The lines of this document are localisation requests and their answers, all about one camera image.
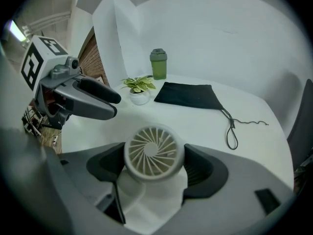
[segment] potted plant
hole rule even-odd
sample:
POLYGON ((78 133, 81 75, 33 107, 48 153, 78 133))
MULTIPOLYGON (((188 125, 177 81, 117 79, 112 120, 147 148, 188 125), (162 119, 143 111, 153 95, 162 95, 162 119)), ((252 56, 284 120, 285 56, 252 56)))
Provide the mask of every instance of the potted plant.
POLYGON ((148 90, 156 88, 149 76, 135 77, 134 79, 127 78, 122 81, 126 85, 125 87, 131 88, 129 91, 130 99, 136 105, 147 103, 150 99, 148 90))

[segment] white fan grille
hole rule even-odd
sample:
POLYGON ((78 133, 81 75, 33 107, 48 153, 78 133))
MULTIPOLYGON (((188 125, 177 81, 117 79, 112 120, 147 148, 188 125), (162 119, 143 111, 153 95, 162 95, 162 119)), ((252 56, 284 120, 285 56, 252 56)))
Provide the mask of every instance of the white fan grille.
POLYGON ((165 173, 174 164, 177 144, 166 130, 147 127, 131 140, 128 156, 132 166, 140 174, 157 176, 165 173))

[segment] black drawstring bag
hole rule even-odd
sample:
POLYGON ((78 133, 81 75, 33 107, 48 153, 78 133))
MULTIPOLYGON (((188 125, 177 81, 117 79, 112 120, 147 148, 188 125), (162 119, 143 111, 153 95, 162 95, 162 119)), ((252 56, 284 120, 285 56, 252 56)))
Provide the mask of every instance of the black drawstring bag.
POLYGON ((238 140, 234 133, 235 121, 246 124, 259 124, 260 122, 262 122, 265 125, 268 125, 264 121, 241 122, 238 119, 233 119, 231 114, 223 107, 223 105, 217 99, 211 85, 188 85, 165 82, 160 92, 156 96, 155 102, 201 109, 220 110, 229 119, 230 127, 226 134, 226 143, 227 146, 232 150, 235 150, 238 147, 238 140), (232 132, 236 141, 235 147, 231 147, 228 142, 228 134, 230 131, 232 132))

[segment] fan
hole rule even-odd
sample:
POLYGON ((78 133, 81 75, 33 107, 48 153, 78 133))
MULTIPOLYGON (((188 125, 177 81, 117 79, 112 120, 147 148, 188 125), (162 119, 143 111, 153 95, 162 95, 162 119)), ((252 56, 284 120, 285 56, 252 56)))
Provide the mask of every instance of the fan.
POLYGON ((177 134, 164 125, 143 127, 124 146, 129 173, 141 182, 168 179, 181 169, 184 147, 177 134))

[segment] black chair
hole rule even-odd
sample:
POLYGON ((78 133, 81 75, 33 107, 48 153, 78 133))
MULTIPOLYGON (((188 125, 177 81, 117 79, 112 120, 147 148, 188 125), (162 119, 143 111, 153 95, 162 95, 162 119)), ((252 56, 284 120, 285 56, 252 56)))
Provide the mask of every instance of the black chair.
POLYGON ((313 82, 310 79, 305 85, 299 112, 287 141, 295 171, 306 160, 313 147, 313 82))

